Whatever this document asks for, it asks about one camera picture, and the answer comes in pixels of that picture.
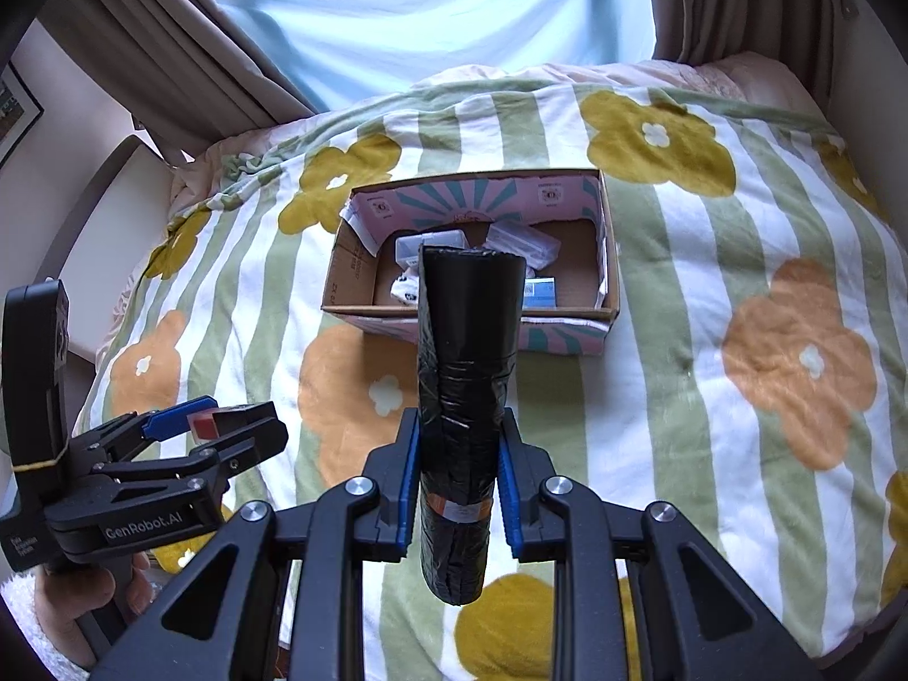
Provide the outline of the person's left hand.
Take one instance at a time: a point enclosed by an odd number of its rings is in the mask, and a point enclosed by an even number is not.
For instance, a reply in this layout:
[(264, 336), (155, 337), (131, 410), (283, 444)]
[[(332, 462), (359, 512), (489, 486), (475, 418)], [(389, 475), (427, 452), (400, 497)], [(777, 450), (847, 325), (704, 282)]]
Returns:
[(117, 592), (114, 575), (100, 566), (83, 566), (71, 575), (35, 573), (35, 616), (49, 642), (69, 661), (90, 669), (97, 655), (77, 620), (106, 606)]

